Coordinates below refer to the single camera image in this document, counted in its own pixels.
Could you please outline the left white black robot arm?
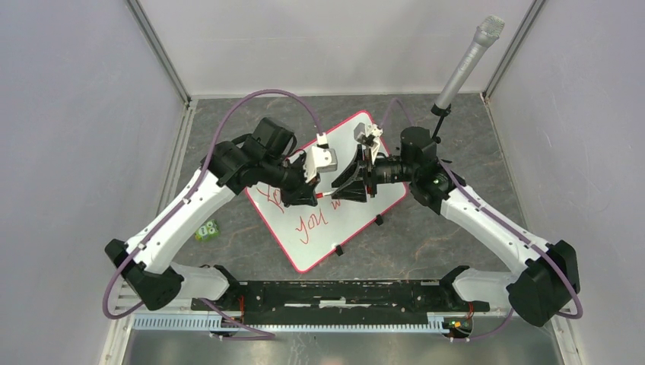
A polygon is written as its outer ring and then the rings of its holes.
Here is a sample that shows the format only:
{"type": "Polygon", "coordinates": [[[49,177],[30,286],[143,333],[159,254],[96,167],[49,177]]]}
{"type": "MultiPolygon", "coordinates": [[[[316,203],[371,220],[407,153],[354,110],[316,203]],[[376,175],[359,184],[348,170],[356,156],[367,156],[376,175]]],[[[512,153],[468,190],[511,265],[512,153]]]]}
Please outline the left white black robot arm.
{"type": "Polygon", "coordinates": [[[207,219],[243,190],[265,183],[279,190],[288,206],[317,202],[321,172],[333,167],[335,155],[325,132],[294,162],[292,130],[263,118],[251,133],[212,145],[186,187],[148,226],[126,241],[112,240],[105,252],[116,266],[112,282],[123,278],[140,302],[134,309],[164,308],[175,299],[205,298],[219,309],[231,309],[238,288],[219,268],[179,265],[174,258],[207,219]]]}

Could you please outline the white board with pink rim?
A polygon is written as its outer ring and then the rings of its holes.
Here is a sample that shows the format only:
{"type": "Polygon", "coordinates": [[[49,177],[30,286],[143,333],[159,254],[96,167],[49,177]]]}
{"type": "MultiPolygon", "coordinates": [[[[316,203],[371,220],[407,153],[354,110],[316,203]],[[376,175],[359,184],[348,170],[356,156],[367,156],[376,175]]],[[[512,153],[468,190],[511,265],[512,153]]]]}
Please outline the white board with pink rim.
{"type": "MultiPolygon", "coordinates": [[[[332,181],[351,162],[357,147],[354,128],[360,123],[375,124],[372,116],[361,110],[327,131],[329,145],[338,156],[338,171],[321,173],[316,192],[332,191],[332,181]]],[[[336,246],[348,242],[407,194],[404,183],[386,184],[379,186],[375,198],[368,197],[365,203],[322,197],[316,207],[286,208],[279,189],[265,183],[246,189],[246,196],[299,273],[308,272],[335,253],[336,246]]]]}

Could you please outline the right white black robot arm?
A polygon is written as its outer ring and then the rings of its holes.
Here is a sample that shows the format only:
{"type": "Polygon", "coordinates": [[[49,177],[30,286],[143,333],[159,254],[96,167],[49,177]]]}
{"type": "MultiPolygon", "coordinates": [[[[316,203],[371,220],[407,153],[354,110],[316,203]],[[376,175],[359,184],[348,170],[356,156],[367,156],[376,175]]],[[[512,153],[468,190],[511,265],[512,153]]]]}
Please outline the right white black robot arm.
{"type": "Polygon", "coordinates": [[[437,155],[437,138],[422,127],[400,134],[399,154],[379,152],[382,130],[363,123],[354,129],[357,150],[332,183],[332,197],[365,202],[385,184],[407,183],[416,202],[459,225],[492,251],[506,272],[457,268],[443,279],[441,304],[449,310],[468,302],[508,308],[536,327],[554,316],[581,319],[580,276],[575,249],[550,243],[493,208],[448,161],[437,155]]]}

